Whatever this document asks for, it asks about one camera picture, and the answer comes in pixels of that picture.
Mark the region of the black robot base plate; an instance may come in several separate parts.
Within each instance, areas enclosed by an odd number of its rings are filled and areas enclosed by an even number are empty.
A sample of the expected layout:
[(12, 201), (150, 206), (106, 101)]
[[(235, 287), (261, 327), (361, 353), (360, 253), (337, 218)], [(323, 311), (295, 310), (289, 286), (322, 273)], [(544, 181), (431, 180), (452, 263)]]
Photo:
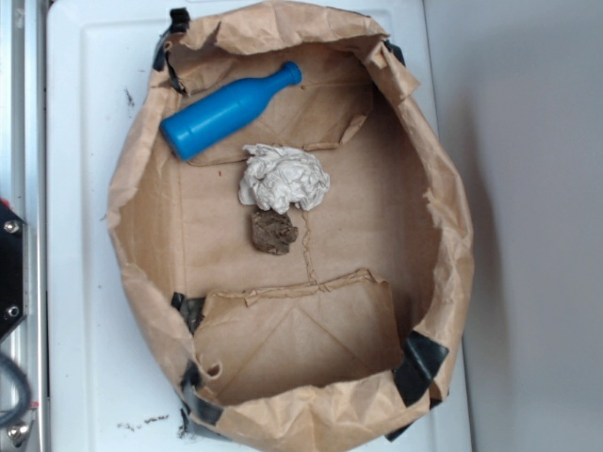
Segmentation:
[(24, 222), (1, 200), (1, 341), (24, 317)]

